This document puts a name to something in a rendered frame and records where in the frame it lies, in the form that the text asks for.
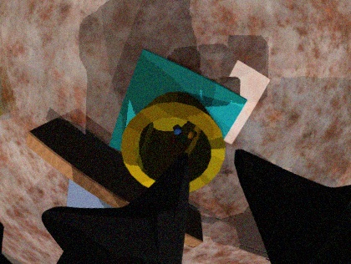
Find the brown wooden bar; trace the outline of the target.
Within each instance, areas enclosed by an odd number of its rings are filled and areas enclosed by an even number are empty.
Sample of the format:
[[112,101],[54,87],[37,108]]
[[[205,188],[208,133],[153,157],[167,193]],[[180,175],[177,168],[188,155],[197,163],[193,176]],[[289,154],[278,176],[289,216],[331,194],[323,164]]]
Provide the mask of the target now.
[[[127,206],[149,187],[58,118],[31,129],[26,146],[109,206]],[[188,247],[203,243],[201,228],[201,214],[188,206],[185,236]]]

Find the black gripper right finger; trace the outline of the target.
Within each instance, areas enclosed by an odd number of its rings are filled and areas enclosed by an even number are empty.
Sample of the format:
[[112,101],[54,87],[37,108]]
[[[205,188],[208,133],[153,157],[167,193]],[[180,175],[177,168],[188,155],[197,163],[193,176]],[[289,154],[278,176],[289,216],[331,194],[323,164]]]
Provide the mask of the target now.
[[234,166],[271,264],[317,264],[351,219],[351,185],[324,186],[243,150]]

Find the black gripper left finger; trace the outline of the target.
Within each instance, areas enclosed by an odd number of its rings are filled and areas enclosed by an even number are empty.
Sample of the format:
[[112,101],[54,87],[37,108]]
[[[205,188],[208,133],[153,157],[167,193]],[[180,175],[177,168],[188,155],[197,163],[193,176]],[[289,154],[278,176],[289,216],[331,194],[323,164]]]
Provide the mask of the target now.
[[148,264],[182,264],[189,202],[189,153],[181,153],[124,207],[55,206],[41,221],[62,250],[142,257]]

